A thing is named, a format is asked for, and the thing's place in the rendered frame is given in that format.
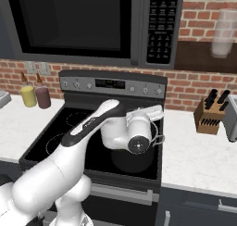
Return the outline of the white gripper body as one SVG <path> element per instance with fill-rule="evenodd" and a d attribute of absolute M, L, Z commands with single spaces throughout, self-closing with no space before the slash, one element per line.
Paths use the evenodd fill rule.
<path fill-rule="evenodd" d="M 152 107 L 138 107 L 126 114 L 126 120 L 130 120 L 137 113 L 145 113 L 151 121 L 163 119 L 165 116 L 162 106 L 156 105 Z"/>

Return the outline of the black cooking pot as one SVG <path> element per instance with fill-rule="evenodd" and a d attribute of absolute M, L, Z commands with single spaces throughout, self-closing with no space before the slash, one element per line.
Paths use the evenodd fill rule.
<path fill-rule="evenodd" d="M 134 155 L 126 150 L 112 152 L 112 162 L 121 171 L 127 174 L 144 174 L 154 172 L 156 174 L 159 147 L 164 142 L 163 120 L 151 123 L 152 143 L 147 151 L 140 155 Z"/>

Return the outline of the black stove with hob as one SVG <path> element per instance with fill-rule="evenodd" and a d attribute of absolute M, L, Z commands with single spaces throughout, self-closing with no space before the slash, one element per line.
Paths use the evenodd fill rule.
<path fill-rule="evenodd" d="M 59 79 L 65 104 L 20 158 L 19 164 L 23 171 L 49 157 L 64 134 L 92 114 L 102 102 L 115 98 L 129 111 L 138 107 L 163 106 L 168 83 L 164 77 L 92 70 L 64 70 L 59 73 Z M 63 82 L 68 82 L 68 87 L 63 87 Z M 81 85 L 80 89 L 75 88 L 75 82 Z M 93 88 L 87 89 L 87 83 L 91 83 Z M 131 86 L 135 87 L 135 92 L 130 92 Z M 147 94 L 143 93 L 144 87 L 148 88 Z M 162 89 L 162 94 L 156 93 L 158 88 Z M 103 146 L 100 132 L 90 139 L 85 174 L 93 184 L 159 193 L 162 145 L 159 147 L 156 174 L 146 171 L 135 175 L 119 170 L 112 162 L 113 151 Z M 94 226 L 155 226 L 156 202 L 146 206 L 90 195 L 82 205 L 93 217 Z"/>

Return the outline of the wooden knife block with knives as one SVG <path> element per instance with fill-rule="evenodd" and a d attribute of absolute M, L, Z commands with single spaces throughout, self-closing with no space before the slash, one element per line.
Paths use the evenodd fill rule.
<path fill-rule="evenodd" d="M 212 89 L 208 97 L 201 100 L 193 113 L 195 128 L 199 133 L 217 134 L 219 123 L 225 115 L 225 108 L 229 104 L 226 100 L 230 91 L 225 90 L 217 99 L 218 90 Z"/>

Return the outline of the grey toaster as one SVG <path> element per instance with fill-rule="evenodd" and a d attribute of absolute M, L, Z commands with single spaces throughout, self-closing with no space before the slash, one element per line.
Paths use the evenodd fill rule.
<path fill-rule="evenodd" d="M 229 102 L 225 108 L 225 116 L 222 123 L 230 142 L 237 142 L 237 94 L 229 94 L 226 100 Z"/>

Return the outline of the clear glass jar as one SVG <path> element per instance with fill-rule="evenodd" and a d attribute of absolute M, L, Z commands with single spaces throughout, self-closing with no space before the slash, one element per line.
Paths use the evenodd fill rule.
<path fill-rule="evenodd" d="M 237 31 L 237 9 L 223 8 L 218 13 L 211 55 L 216 58 L 226 58 L 231 52 L 234 43 L 234 34 Z"/>

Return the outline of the dark grey cupboard door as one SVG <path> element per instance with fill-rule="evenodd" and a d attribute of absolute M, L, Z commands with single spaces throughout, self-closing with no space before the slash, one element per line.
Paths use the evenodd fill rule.
<path fill-rule="evenodd" d="M 155 226 L 164 225 L 166 210 L 170 212 L 169 226 L 178 226 L 186 195 L 187 192 L 184 190 L 162 187 L 159 193 Z"/>

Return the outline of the dark grey drawer front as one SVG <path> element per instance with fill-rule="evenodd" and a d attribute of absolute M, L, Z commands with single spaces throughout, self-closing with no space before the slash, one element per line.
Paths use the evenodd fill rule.
<path fill-rule="evenodd" d="M 188 192 L 180 226 L 237 226 L 237 214 L 218 210 L 219 199 L 225 206 L 237 207 L 234 198 Z"/>

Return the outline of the dark red squeeze bottle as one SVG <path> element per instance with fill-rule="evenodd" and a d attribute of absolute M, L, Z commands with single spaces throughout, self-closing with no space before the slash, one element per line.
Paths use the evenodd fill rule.
<path fill-rule="evenodd" d="M 37 76 L 37 86 L 35 88 L 35 94 L 38 101 L 38 106 L 42 109 L 49 108 L 51 106 L 51 100 L 48 88 L 43 84 L 39 74 Z"/>

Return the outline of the black and grey microwave oven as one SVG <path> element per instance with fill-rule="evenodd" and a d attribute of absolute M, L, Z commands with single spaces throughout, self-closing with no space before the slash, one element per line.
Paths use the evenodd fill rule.
<path fill-rule="evenodd" d="M 182 1 L 141 0 L 133 66 L 131 0 L 0 0 L 0 58 L 171 69 Z"/>

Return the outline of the yellow squeeze bottle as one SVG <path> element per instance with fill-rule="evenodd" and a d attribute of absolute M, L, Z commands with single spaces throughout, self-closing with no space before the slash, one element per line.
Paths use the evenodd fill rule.
<path fill-rule="evenodd" d="M 21 72 L 20 94 L 26 107 L 35 107 L 37 104 L 33 85 L 28 82 L 24 73 Z"/>

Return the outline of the grey appliance corner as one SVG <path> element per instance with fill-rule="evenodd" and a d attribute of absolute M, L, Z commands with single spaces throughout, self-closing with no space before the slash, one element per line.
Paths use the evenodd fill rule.
<path fill-rule="evenodd" d="M 11 101 L 10 93 L 0 90 L 0 108 L 4 107 L 10 101 Z"/>

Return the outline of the dark grey cupboard run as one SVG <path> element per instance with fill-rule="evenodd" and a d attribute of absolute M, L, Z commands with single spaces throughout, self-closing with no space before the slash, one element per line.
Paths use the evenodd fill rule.
<path fill-rule="evenodd" d="M 19 163 L 0 160 L 0 174 L 7 175 L 13 182 L 15 182 L 22 175 L 22 170 Z"/>

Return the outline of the dark wooden wall shelf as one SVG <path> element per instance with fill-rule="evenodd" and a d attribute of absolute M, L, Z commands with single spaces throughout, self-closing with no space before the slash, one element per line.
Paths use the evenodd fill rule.
<path fill-rule="evenodd" d="M 178 41 L 174 69 L 237 74 L 237 44 L 226 58 L 216 58 L 210 42 Z"/>

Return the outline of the grey wall socket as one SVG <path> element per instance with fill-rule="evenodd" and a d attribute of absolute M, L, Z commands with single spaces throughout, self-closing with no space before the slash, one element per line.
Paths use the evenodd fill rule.
<path fill-rule="evenodd" d="M 25 68 L 29 74 L 36 74 L 37 68 L 34 61 L 26 61 Z"/>
<path fill-rule="evenodd" d="M 39 62 L 38 66 L 39 66 L 39 71 L 41 75 L 44 75 L 44 76 L 51 75 L 49 65 L 46 62 Z"/>

